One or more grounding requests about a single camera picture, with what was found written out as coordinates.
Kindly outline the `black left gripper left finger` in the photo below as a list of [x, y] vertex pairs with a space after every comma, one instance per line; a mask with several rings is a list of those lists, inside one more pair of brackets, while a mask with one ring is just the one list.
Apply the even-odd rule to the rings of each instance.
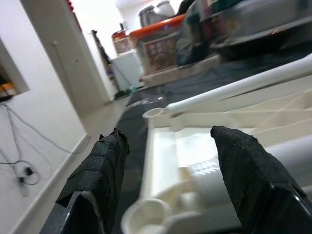
[[119, 202], [127, 137], [115, 128], [100, 136], [90, 154], [69, 175], [42, 234], [109, 234]]

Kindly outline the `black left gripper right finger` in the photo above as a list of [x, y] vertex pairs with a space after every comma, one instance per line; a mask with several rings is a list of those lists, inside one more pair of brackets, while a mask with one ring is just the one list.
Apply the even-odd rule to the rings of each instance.
[[258, 140], [238, 129], [213, 126], [220, 170], [246, 234], [310, 234], [312, 203]]

